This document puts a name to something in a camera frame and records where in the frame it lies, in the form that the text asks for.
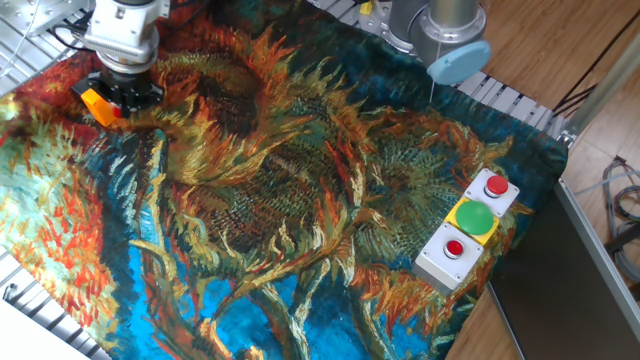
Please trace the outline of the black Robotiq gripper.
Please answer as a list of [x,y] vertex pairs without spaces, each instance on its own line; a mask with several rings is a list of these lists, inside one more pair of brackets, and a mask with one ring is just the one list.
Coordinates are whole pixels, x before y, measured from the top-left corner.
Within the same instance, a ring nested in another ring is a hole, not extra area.
[[127,74],[104,68],[99,89],[106,100],[120,109],[122,118],[158,105],[164,98],[164,89],[152,81],[149,70]]

